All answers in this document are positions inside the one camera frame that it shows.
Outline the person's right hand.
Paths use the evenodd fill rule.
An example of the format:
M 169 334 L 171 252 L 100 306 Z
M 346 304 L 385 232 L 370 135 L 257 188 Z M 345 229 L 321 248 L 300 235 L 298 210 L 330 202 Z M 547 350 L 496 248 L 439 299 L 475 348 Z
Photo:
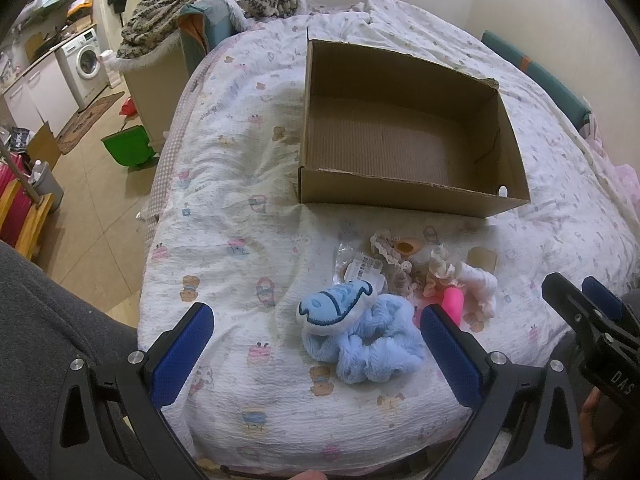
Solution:
M 616 451 L 612 445 L 605 442 L 605 433 L 594 426 L 594 418 L 601 400 L 602 392 L 593 388 L 582 404 L 578 419 L 582 435 L 582 454 L 593 463 L 599 463 L 599 468 L 603 469 L 612 462 Z

